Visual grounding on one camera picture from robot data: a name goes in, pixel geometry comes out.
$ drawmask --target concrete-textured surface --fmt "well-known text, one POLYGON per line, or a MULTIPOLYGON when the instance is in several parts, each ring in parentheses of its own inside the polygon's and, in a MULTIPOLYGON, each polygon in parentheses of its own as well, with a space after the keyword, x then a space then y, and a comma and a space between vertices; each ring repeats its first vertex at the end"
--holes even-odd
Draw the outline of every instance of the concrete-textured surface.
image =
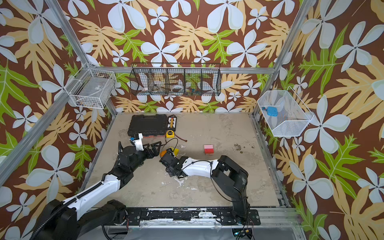
MULTIPOLYGON (((132 114, 119 114, 116 117, 87 187, 100 181, 102 174, 112 169, 117 158, 118 141, 123 147, 130 145, 127 131, 131 118, 132 114)), ((279 205, 248 114, 177 114, 176 134, 188 140, 179 140, 178 157, 213 160, 227 155, 248 171, 247 195, 251 206, 279 205), (204 154, 204 144, 214 145, 214 155, 204 154)), ((143 139, 144 144, 157 141, 164 143, 165 137, 143 139)), ((175 144, 176 140, 172 140, 167 146, 175 144)), ((101 207, 111 199, 127 207, 232 205, 216 192, 209 178, 191 176, 179 180, 169 177, 159 160, 160 156, 145 160, 125 187, 106 197, 96 207, 101 207)))

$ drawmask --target blue object in basket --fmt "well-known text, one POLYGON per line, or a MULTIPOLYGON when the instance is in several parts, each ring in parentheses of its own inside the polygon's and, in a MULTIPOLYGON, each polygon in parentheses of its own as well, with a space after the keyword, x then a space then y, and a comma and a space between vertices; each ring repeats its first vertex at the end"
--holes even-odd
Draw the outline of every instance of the blue object in basket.
POLYGON ((266 113, 268 114, 268 116, 277 117, 277 108, 275 108, 275 107, 268 107, 267 110, 266 110, 266 113))

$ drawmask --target dark stain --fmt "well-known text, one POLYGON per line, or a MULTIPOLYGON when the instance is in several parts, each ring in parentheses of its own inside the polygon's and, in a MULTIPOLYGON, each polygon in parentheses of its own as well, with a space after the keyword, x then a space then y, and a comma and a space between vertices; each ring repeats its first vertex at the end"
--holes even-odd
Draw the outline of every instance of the dark stain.
POLYGON ((239 144, 235 143, 234 146, 235 146, 235 150, 236 151, 240 151, 241 150, 241 146, 239 144))

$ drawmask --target small box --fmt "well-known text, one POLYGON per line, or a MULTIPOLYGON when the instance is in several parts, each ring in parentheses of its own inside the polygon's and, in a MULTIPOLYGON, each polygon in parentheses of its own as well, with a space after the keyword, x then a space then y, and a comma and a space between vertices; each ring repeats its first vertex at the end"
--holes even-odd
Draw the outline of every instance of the small box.
POLYGON ((275 107, 268 107, 266 109, 266 113, 268 114, 268 116, 277 117, 277 108, 275 108, 275 107))
POLYGON ((214 146, 213 145, 204 145, 204 153, 206 153, 206 154, 214 153, 214 146))

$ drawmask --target wire mesh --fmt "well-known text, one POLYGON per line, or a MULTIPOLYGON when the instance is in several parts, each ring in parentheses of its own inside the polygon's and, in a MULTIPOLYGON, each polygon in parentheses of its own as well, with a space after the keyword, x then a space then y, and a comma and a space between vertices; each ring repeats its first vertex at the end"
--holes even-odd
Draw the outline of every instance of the wire mesh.
POLYGON ((112 71, 84 66, 74 80, 77 83, 68 94, 77 107, 104 109, 115 88, 116 76, 112 71))
POLYGON ((267 91, 257 103, 275 137, 298 137, 313 118, 306 114, 292 95, 285 90, 267 91), (277 109, 277 116, 267 114, 268 107, 277 109))
POLYGON ((130 87, 134 95, 216 95, 221 92, 218 67, 147 67, 132 64, 130 87))

